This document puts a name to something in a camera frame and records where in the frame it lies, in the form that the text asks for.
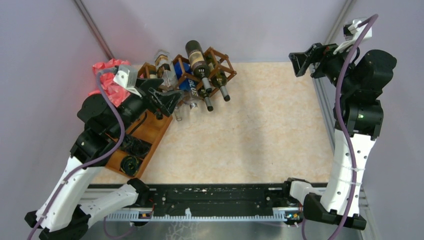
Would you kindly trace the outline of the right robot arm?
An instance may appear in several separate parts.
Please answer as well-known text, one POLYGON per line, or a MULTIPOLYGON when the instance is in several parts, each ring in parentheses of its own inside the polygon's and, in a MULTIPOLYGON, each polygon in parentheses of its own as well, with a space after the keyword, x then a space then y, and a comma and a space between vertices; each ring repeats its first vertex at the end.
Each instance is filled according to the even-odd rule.
POLYGON ((334 124, 334 158, 324 193, 303 179, 289 179, 281 199, 287 206, 300 202, 304 218, 330 225, 364 230, 359 195, 366 162, 380 136, 384 111, 379 100, 392 80, 397 59, 390 53, 369 50, 358 63, 350 63, 341 85, 342 120, 334 124))

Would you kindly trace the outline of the dark green wine bottle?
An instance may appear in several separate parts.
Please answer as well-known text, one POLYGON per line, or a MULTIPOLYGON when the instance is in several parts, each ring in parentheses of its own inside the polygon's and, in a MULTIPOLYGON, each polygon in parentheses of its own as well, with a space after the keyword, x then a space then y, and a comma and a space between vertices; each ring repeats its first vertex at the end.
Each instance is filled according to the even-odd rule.
POLYGON ((214 110, 214 107, 212 105, 210 94, 206 92, 206 89, 202 86, 198 90, 199 96, 203 99, 206 108, 209 112, 212 112, 214 110))
MULTIPOLYGON (((209 70, 212 73, 212 71, 215 69, 215 63, 213 61, 213 58, 211 56, 206 56, 205 59, 208 64, 209 70)), ((219 70, 215 74, 211 74, 210 79, 212 85, 220 90, 224 101, 229 102, 231 100, 231 97, 226 88, 228 79, 225 75, 225 72, 223 70, 219 70)))

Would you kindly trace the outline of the clear glass bottle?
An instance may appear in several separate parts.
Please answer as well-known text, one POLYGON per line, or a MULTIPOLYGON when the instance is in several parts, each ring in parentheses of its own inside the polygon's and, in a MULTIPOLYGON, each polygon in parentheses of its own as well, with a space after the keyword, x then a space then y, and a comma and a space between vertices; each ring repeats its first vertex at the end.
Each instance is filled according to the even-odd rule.
POLYGON ((183 100, 181 100, 176 106, 175 109, 173 111, 174 114, 174 118, 177 122, 180 122, 183 120, 183 116, 184 116, 184 107, 185 107, 185 103, 183 100))

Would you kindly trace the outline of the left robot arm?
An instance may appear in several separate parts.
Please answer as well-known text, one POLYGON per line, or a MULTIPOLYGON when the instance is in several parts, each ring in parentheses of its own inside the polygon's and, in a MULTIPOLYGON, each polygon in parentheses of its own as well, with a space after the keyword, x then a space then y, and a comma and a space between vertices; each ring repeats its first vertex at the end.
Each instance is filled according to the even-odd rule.
POLYGON ((169 117, 183 93, 158 90, 161 79, 137 79, 135 93, 116 107, 104 90, 85 99, 78 117, 84 130, 70 149, 66 167, 46 202, 25 216, 41 240, 79 240, 90 227, 123 207, 150 203, 150 189, 132 178, 112 193, 89 203, 80 200, 93 178, 124 145, 126 130, 145 112, 169 117))

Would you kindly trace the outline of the dark green wine bottle front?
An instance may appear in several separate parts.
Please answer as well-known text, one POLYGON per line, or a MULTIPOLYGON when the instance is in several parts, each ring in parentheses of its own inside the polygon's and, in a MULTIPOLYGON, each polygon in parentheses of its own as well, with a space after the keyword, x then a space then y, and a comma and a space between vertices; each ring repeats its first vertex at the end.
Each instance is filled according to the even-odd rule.
POLYGON ((209 112, 212 112, 214 110, 214 107, 212 105, 210 94, 206 92, 206 89, 202 86, 198 90, 199 96, 203 99, 206 108, 209 112))

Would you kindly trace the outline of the blue square glass bottle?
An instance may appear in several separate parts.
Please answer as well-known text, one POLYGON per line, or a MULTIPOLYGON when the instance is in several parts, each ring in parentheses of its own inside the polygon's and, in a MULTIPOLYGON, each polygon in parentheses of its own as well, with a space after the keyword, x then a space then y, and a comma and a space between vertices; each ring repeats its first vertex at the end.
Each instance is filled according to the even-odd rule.
MULTIPOLYGON (((183 62, 184 71, 188 74, 192 74, 192 70, 188 63, 183 62)), ((174 65, 174 70, 178 79, 182 78, 183 71, 179 63, 174 65)), ((200 101, 200 96, 196 90, 197 82, 189 78, 185 78, 183 82, 179 85, 179 89, 184 91, 183 102, 189 106, 190 110, 198 109, 198 102, 200 101)))

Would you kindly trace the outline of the brown wooden wine rack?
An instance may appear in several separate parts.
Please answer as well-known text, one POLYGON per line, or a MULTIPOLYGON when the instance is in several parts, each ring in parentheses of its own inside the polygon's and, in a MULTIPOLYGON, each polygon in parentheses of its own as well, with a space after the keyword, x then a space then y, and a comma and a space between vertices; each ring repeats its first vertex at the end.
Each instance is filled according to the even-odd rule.
POLYGON ((159 90, 183 91, 179 101, 173 104, 177 108, 182 104, 196 108, 198 101, 202 100, 211 112, 214 109, 211 97, 218 91, 224 101, 230 101, 227 84, 237 72, 232 67, 229 56, 213 47, 204 51, 196 40, 188 41, 185 51, 187 57, 178 54, 171 60, 167 51, 159 50, 154 64, 144 63, 138 75, 146 79, 163 79, 164 83, 158 87, 159 90))

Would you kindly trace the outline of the clear labelled liquor bottle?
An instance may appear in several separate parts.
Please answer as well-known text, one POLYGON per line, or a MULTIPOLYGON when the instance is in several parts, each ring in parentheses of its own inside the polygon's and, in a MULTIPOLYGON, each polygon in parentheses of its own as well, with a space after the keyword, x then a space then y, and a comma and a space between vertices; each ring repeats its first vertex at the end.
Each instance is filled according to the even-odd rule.
POLYGON ((178 79, 170 53, 159 49, 154 57, 154 65, 156 67, 157 77, 163 79, 161 85, 164 89, 167 91, 175 89, 178 85, 178 79))

